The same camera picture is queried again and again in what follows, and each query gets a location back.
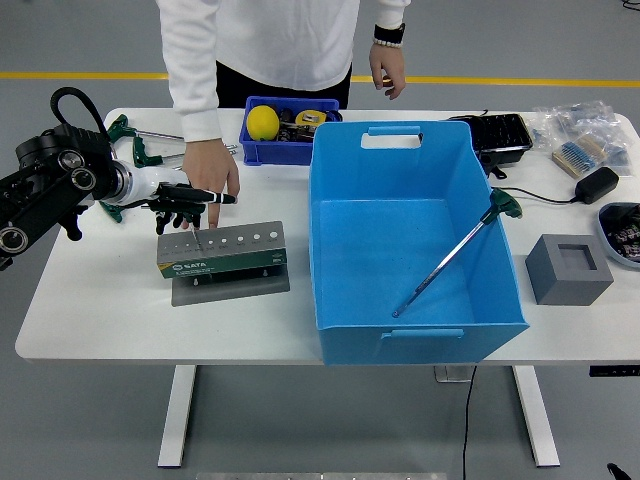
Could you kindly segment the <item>person's left hand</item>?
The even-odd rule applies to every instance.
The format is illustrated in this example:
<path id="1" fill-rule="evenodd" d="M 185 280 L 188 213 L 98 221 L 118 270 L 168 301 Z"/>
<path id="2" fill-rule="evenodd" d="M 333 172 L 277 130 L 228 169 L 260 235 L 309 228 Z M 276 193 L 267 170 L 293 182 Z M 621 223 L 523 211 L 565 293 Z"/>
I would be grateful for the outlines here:
<path id="1" fill-rule="evenodd" d="M 390 100 L 398 98 L 406 86 L 402 49 L 373 44 L 369 52 L 369 65 L 375 88 L 383 91 Z"/>

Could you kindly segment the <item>person's right hand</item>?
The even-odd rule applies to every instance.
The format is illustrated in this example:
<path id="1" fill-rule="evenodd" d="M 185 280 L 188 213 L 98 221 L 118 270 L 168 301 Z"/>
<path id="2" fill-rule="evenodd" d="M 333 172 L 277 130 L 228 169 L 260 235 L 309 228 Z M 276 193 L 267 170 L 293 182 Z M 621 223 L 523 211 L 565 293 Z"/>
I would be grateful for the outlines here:
<path id="1" fill-rule="evenodd" d="M 222 139 L 187 142 L 182 170 L 196 189 L 239 195 L 238 167 Z"/>

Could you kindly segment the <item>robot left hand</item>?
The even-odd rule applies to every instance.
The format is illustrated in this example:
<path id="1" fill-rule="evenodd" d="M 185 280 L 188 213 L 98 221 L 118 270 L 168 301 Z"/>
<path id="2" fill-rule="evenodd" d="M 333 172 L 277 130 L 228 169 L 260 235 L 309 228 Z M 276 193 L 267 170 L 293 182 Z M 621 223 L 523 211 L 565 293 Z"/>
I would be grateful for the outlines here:
<path id="1" fill-rule="evenodd" d="M 156 213 L 158 234 L 170 222 L 175 226 L 186 222 L 192 229 L 198 229 L 207 206 L 237 201 L 227 193 L 196 189 L 184 172 L 165 167 L 133 168 L 123 178 L 128 186 L 118 204 L 123 208 L 146 205 Z"/>

